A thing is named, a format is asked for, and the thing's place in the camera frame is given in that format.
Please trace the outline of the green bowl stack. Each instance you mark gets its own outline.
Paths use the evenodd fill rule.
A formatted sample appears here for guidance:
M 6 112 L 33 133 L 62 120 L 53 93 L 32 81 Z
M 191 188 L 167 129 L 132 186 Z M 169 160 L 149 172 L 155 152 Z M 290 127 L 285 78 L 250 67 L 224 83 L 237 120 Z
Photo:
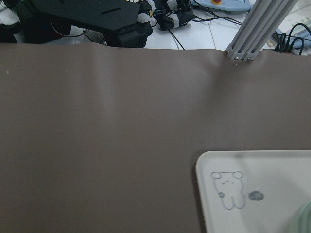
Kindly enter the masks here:
M 304 203 L 290 219 L 289 233 L 311 232 L 311 202 Z

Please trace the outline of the cream rabbit tray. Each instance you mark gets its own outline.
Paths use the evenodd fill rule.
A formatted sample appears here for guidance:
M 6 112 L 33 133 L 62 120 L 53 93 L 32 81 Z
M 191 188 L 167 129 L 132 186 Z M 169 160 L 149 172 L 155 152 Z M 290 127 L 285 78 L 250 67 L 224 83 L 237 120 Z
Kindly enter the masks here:
M 311 201 L 309 150 L 208 151 L 195 172 L 209 233 L 288 233 Z

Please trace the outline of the black tool stand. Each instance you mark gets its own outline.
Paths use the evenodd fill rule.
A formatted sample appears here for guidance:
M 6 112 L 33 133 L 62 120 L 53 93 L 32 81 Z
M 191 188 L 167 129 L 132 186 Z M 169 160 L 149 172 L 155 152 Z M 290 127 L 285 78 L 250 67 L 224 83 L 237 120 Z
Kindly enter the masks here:
M 124 0 L 20 0 L 14 7 L 28 43 L 56 40 L 76 26 L 125 48 L 143 48 L 153 32 L 149 22 L 137 21 L 139 9 Z

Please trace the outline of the aluminium frame post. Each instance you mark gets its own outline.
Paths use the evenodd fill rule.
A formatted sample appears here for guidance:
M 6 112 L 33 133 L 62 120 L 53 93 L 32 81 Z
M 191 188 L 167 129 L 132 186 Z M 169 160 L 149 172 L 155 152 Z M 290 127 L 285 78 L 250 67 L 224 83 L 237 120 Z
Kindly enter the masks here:
M 230 60 L 253 61 L 296 0 L 258 0 L 225 50 Z

